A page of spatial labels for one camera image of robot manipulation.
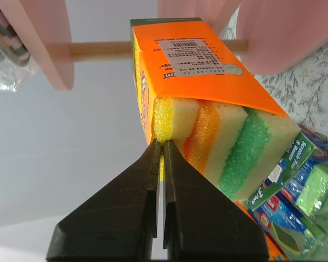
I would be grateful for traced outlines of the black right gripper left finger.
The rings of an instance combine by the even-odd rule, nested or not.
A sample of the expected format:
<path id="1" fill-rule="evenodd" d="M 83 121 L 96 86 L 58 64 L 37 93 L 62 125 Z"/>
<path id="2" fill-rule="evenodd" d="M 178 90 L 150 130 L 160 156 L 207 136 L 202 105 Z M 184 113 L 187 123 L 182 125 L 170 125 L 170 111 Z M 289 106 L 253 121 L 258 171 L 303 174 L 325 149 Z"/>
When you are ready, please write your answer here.
<path id="1" fill-rule="evenodd" d="M 146 261 L 157 237 L 161 145 L 141 157 L 55 226 L 47 261 Z"/>

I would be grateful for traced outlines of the green blue sponge pack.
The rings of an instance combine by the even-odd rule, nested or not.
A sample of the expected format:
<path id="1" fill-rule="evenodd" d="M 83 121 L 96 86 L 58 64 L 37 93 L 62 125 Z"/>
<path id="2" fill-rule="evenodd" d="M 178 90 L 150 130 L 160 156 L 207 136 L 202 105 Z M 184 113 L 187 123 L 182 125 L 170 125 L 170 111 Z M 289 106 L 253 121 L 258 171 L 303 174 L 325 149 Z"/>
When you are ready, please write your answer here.
<path id="1" fill-rule="evenodd" d="M 328 226 L 328 137 L 307 129 L 303 134 L 316 146 L 313 155 L 282 189 L 283 195 L 311 222 Z"/>
<path id="2" fill-rule="evenodd" d="M 288 259 L 328 261 L 328 222 L 312 222 L 281 193 L 249 213 Z"/>

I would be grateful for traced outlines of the purple wavy sponge pack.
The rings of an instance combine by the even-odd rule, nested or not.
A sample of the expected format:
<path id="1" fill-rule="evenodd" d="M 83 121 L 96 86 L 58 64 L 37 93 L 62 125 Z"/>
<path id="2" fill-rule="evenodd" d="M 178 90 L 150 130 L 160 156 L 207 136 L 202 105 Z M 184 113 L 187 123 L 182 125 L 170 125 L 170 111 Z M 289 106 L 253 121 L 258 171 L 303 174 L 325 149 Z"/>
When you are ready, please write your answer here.
<path id="1" fill-rule="evenodd" d="M 35 60 L 0 10 L 0 92 L 16 92 L 38 70 Z"/>

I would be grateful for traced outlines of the orange boxed sponge pack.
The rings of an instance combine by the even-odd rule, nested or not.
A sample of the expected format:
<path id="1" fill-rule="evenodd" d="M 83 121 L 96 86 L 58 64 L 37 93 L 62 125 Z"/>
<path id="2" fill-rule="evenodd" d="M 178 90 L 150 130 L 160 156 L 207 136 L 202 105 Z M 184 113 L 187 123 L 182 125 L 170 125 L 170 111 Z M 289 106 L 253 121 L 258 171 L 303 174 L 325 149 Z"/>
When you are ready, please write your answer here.
<path id="1" fill-rule="evenodd" d="M 261 225 L 258 223 L 252 212 L 249 209 L 247 209 L 240 201 L 234 201 L 233 203 L 254 222 L 254 225 L 256 227 L 258 227 L 261 237 L 260 245 L 264 249 L 264 253 L 267 256 L 267 261 L 287 261 L 285 254 L 271 239 L 270 234 L 266 233 L 262 229 Z"/>
<path id="2" fill-rule="evenodd" d="M 133 19 L 134 80 L 148 142 L 175 142 L 232 201 L 262 205 L 315 151 L 200 18 Z"/>

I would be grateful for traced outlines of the floral table mat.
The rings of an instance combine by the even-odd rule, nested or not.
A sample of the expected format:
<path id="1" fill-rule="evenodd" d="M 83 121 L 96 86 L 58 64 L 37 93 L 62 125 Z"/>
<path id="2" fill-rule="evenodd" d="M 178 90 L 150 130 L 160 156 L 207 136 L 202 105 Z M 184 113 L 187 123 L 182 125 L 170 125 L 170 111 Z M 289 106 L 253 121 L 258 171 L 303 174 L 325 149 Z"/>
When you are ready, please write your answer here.
<path id="1" fill-rule="evenodd" d="M 328 42 L 276 75 L 255 75 L 299 125 L 328 142 Z"/>

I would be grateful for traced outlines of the pink three-tier shelf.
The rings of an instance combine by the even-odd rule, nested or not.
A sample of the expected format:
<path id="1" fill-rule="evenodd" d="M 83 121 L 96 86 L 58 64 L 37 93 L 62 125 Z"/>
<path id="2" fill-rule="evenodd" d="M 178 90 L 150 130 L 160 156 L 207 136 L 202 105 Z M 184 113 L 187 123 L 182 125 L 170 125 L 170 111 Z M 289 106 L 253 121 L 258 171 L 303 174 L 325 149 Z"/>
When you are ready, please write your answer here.
<path id="1" fill-rule="evenodd" d="M 237 39 L 228 48 L 243 54 L 258 74 L 287 70 L 328 42 L 328 1 L 158 1 L 159 17 L 200 17 L 221 33 L 239 12 Z M 56 90 L 74 85 L 74 64 L 130 59 L 131 43 L 72 42 L 65 1 L 0 1 L 0 10 Z"/>

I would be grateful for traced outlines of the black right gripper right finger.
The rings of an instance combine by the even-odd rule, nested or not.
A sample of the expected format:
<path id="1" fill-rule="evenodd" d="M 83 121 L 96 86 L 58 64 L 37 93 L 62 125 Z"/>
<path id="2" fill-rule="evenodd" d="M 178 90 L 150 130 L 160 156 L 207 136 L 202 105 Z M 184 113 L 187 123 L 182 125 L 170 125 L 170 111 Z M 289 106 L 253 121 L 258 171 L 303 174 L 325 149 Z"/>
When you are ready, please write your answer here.
<path id="1" fill-rule="evenodd" d="M 181 155 L 163 146 L 165 227 L 170 261 L 266 261 L 258 227 Z"/>

